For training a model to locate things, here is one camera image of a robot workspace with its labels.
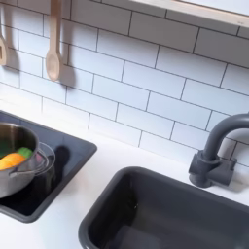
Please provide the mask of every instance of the pot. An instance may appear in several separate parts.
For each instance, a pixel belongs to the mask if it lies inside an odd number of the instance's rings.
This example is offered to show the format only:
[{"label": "pot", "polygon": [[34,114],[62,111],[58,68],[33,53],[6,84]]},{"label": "pot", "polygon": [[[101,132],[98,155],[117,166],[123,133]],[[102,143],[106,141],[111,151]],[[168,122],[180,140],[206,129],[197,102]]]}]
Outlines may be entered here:
[{"label": "pot", "polygon": [[7,155],[21,147],[33,151],[29,159],[14,167],[0,170],[0,198],[22,190],[37,174],[44,173],[53,166],[54,160],[49,161],[46,154],[39,149],[39,144],[41,143],[37,135],[30,129],[17,124],[0,123],[0,156],[3,156],[3,151]]}]

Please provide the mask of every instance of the wooden spoon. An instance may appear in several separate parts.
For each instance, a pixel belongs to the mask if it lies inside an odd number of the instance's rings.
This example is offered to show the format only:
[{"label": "wooden spoon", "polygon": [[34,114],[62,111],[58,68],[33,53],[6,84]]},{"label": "wooden spoon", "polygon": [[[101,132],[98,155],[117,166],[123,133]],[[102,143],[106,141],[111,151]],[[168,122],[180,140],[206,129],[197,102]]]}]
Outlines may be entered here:
[{"label": "wooden spoon", "polygon": [[59,52],[61,0],[51,0],[51,41],[46,57],[47,72],[52,81],[57,81],[61,68]]},{"label": "wooden spoon", "polygon": [[8,46],[2,35],[1,14],[0,14],[0,65],[5,66],[7,64],[7,58],[8,58]]}]

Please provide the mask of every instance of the faucet spout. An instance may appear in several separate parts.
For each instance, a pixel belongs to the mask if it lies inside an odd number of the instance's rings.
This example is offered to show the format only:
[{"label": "faucet spout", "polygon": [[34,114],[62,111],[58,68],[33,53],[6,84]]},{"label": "faucet spout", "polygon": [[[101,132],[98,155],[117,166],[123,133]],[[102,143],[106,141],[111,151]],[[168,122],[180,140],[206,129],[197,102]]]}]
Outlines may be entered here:
[{"label": "faucet spout", "polygon": [[217,157],[223,139],[231,132],[240,128],[249,128],[249,114],[238,114],[219,122],[211,131],[202,152],[205,160],[214,160]]},{"label": "faucet spout", "polygon": [[222,161],[218,156],[223,139],[240,128],[249,128],[249,114],[239,114],[219,122],[211,131],[203,151],[194,155],[190,166],[190,180],[200,187],[208,188],[214,182],[228,186],[233,176],[235,161]]}]

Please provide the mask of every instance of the stove burner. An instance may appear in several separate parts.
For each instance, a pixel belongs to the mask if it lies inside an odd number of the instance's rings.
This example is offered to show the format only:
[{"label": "stove burner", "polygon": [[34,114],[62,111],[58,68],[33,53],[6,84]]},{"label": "stove burner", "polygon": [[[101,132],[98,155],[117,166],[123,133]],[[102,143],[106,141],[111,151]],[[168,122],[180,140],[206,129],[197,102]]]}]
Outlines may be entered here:
[{"label": "stove burner", "polygon": [[24,223],[31,223],[43,214],[57,195],[96,152],[97,148],[88,141],[4,112],[0,112],[0,122],[28,127],[38,135],[40,142],[48,144],[55,152],[56,160],[49,171],[36,176],[20,192],[0,198],[0,213]]}]

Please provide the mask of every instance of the utensil handle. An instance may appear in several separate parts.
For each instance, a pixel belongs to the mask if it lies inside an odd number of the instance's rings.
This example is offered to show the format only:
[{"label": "utensil handle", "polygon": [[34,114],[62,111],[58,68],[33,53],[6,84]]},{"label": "utensil handle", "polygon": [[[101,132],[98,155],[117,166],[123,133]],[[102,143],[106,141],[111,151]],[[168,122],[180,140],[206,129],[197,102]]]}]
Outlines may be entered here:
[{"label": "utensil handle", "polygon": [[50,50],[59,53],[61,22],[61,0],[51,0],[51,41]]}]

